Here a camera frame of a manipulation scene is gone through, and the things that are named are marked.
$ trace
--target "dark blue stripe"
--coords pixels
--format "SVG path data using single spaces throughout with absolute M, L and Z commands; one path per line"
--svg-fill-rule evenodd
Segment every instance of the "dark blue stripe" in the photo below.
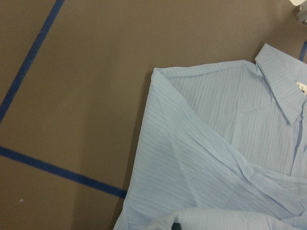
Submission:
M 23 79 L 24 79 L 27 71 L 31 67 L 32 62 L 33 62 L 35 56 L 37 55 L 38 50 L 39 50 L 40 46 L 42 45 L 46 35 L 48 34 L 48 31 L 51 28 L 55 18 L 57 17 L 57 14 L 60 11 L 63 3 L 64 3 L 64 0 L 57 0 L 54 3 L 54 5 L 53 5 L 48 17 L 47 17 L 42 29 L 40 30 L 39 34 L 37 35 L 33 45 L 31 46 L 29 53 L 27 54 L 23 64 L 20 67 L 11 87 L 9 88 L 8 92 L 6 93 L 6 96 L 3 99 L 2 104 L 0 105 L 0 123 L 3 120 L 6 112 L 8 111 L 8 109 L 9 109 L 9 107 L 10 107 L 10 105 L 11 105 L 13 99 L 14 99 L 16 92 L 18 91 L 21 83 L 23 82 Z
M 35 168 L 44 170 L 48 173 L 52 173 L 61 177 L 64 177 L 66 179 L 81 183 L 83 185 L 89 186 L 91 188 L 95 188 L 98 189 L 100 191 L 106 192 L 106 193 L 110 193 L 112 195 L 118 196 L 120 198 L 125 198 L 127 192 L 124 190 L 121 190 L 119 188 L 113 187 L 111 185 L 93 180 L 89 177 L 86 176 L 82 176 L 80 174 L 68 171 L 66 169 L 57 167 L 55 165 L 37 160 L 35 158 L 32 157 L 28 157 L 26 155 L 20 154 L 18 152 L 6 149 L 4 147 L 0 146 L 0 155 L 10 158 L 12 160 L 15 161 L 19 161 L 21 163 L 33 166 Z
M 301 49 L 301 53 L 299 55 L 299 60 L 304 61 L 306 50 L 307 50 L 307 42 L 304 42 L 303 47 Z

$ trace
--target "light blue shirt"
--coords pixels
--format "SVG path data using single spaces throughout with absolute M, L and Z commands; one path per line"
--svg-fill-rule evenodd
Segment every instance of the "light blue shirt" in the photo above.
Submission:
M 265 45 L 241 60 L 155 68 L 130 187 L 114 229 L 221 208 L 307 229 L 307 66 Z

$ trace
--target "shirt collar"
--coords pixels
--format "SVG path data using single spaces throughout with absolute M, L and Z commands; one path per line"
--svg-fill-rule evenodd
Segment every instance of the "shirt collar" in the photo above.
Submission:
M 296 84 L 307 84 L 307 65 L 265 44 L 255 58 L 284 117 L 292 124 L 302 112 L 306 96 Z

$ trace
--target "metal object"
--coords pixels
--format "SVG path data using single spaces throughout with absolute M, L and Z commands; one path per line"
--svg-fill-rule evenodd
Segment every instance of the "metal object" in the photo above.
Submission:
M 307 25 L 307 1 L 295 8 L 296 19 L 300 23 Z

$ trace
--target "clothing tag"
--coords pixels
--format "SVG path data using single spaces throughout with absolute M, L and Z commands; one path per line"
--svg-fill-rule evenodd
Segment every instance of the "clothing tag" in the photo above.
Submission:
M 298 81 L 296 82 L 296 84 L 298 85 L 299 89 L 305 94 L 305 96 L 307 96 L 307 85 Z

